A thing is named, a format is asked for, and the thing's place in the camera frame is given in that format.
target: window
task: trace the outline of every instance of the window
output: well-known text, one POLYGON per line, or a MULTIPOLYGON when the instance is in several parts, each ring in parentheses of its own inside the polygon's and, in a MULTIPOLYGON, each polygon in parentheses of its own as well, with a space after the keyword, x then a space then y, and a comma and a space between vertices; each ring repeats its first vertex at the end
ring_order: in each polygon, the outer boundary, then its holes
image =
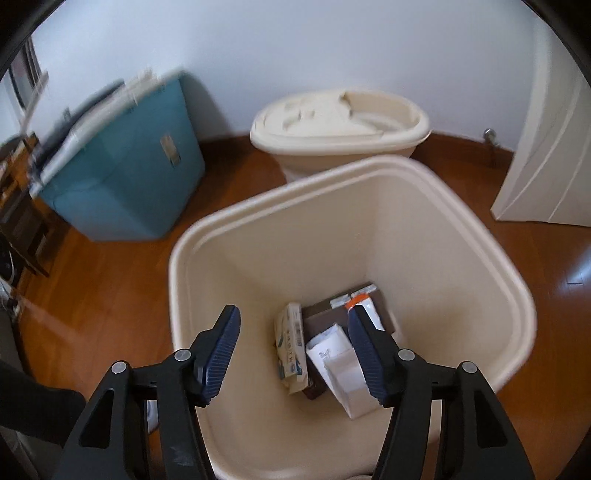
POLYGON ((26 110, 41 76, 31 38, 18 52, 8 71, 18 103, 23 110, 26 110))

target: window frame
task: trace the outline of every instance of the window frame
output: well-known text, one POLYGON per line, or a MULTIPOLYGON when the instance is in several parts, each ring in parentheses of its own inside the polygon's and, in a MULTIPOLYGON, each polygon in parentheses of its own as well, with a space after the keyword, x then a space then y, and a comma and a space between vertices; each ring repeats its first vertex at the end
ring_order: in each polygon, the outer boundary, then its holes
MULTIPOLYGON (((19 50, 17 55, 22 55, 22 60, 25 64, 27 79, 31 84, 31 91, 34 92, 35 88, 39 83, 39 79, 41 77, 41 69, 39 68, 39 62, 37 60, 37 55, 35 54, 35 48, 33 47, 33 40, 29 37, 22 48, 19 50)), ((17 98, 18 104, 21 106, 23 110, 27 109, 28 102, 25 103, 25 99, 23 98, 22 92, 19 90, 18 83, 14 76, 14 72, 12 69, 12 64, 15 61, 13 59, 11 65, 8 68, 8 74, 10 77, 10 81, 12 83, 12 89, 14 90, 15 96, 17 98)))

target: metal screw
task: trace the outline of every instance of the metal screw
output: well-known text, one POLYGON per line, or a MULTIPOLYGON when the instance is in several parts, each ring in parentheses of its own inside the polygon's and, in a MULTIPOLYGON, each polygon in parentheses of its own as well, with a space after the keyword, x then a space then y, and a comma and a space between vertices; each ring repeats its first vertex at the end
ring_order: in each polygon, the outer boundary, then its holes
POLYGON ((113 366, 111 367, 111 371, 114 374, 120 374, 121 372, 125 372, 126 368, 127 368, 127 364, 125 362, 115 362, 113 364, 113 366))
POLYGON ((464 369, 464 372, 466 372, 467 374, 475 374, 476 372, 478 372, 478 367, 472 362, 462 363, 462 368, 464 369))
POLYGON ((414 352, 408 348, 403 348, 398 351, 398 357, 400 360, 410 362, 411 360, 414 360, 414 352))
POLYGON ((174 359, 177 362, 184 362, 185 360, 189 360, 191 358, 191 351, 183 348, 182 350, 178 350, 174 353, 174 359))

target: white package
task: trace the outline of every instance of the white package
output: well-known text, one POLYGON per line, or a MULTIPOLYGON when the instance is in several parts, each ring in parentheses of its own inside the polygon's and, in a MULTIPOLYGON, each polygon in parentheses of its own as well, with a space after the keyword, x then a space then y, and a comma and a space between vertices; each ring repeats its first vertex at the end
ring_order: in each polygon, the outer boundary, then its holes
POLYGON ((301 305, 289 303, 275 319, 279 375, 290 394, 308 386, 308 368, 301 324, 301 305))
POLYGON ((334 358, 324 361, 326 371, 335 390, 333 393, 354 420, 380 408, 378 400, 371 396, 365 377, 359 365, 355 350, 347 350, 334 358))
POLYGON ((365 384, 365 377, 349 338, 333 325, 308 342, 306 353, 352 420, 379 408, 365 384))

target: white wall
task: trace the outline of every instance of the white wall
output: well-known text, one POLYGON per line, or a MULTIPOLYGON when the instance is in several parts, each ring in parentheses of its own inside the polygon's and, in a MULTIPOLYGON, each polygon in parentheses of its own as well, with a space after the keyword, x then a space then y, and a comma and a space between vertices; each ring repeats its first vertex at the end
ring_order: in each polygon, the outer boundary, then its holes
POLYGON ((10 77, 6 74, 0 80, 0 145, 20 130, 13 105, 13 91, 10 77))
POLYGON ((433 128, 515 148, 533 68, 521 0, 67 0, 34 34, 50 75, 33 127, 118 77, 183 66, 200 138, 246 132, 270 101, 361 86, 417 102, 433 128))

